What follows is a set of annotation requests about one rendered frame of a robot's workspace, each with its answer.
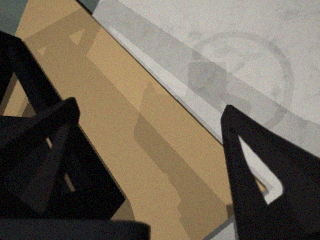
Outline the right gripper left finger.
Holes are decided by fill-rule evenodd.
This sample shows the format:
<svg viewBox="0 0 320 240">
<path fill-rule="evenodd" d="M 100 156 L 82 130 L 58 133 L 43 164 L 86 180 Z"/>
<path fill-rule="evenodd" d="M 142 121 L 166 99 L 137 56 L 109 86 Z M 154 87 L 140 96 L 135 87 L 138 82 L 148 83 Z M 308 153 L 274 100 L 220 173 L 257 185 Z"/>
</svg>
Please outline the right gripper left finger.
<svg viewBox="0 0 320 240">
<path fill-rule="evenodd" d="M 0 219 L 54 219 L 79 118 L 77 101 L 69 97 L 0 130 Z M 4 187 L 6 174 L 58 128 L 48 155 L 19 199 Z"/>
</svg>

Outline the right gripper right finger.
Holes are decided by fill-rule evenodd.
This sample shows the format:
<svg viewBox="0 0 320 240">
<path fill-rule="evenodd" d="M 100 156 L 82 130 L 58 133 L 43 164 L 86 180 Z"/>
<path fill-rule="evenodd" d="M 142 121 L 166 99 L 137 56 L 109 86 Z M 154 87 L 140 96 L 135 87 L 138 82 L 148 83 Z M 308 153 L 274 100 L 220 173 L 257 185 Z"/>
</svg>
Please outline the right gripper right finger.
<svg viewBox="0 0 320 240">
<path fill-rule="evenodd" d="M 220 121 L 238 239 L 320 240 L 320 158 L 233 105 L 226 105 Z M 239 137 L 282 184 L 282 194 L 269 204 Z"/>
</svg>

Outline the black open rack frame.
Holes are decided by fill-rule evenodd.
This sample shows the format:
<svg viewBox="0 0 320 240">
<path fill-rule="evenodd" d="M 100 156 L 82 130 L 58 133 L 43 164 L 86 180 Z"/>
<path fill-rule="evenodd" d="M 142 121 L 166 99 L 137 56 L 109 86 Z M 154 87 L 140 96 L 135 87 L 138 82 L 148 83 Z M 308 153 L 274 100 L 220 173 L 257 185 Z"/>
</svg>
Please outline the black open rack frame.
<svg viewBox="0 0 320 240">
<path fill-rule="evenodd" d="M 36 114 L 61 102 L 21 38 L 0 31 L 0 105 L 13 72 Z M 0 115 L 0 130 L 28 118 Z M 45 140 L 7 173 L 4 187 L 20 198 L 49 150 Z M 75 191 L 64 178 L 54 219 L 110 220 L 126 200 L 79 127 L 66 173 Z"/>
</svg>

